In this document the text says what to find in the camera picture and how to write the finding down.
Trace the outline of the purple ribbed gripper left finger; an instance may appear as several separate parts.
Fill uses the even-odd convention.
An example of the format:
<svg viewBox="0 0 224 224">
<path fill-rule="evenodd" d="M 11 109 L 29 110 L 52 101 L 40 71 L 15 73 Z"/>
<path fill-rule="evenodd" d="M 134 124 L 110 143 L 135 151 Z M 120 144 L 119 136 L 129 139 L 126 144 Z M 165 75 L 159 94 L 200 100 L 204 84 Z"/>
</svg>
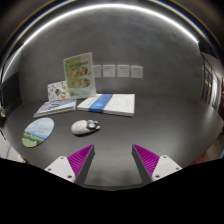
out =
<svg viewBox="0 0 224 224">
<path fill-rule="evenodd" d="M 94 155 L 94 145 L 89 145 L 68 157 L 59 156 L 45 170 L 72 183 L 84 184 Z"/>
</svg>

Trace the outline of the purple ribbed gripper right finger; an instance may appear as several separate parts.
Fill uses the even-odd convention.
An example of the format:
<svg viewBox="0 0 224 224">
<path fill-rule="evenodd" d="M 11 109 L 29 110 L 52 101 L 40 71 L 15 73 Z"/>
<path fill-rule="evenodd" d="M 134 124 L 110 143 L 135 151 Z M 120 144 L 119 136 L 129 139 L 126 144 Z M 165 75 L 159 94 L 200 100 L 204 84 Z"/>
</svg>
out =
<svg viewBox="0 0 224 224">
<path fill-rule="evenodd" d="M 132 156 L 143 183 L 151 183 L 181 170 L 168 155 L 158 156 L 139 145 L 132 145 Z"/>
</svg>

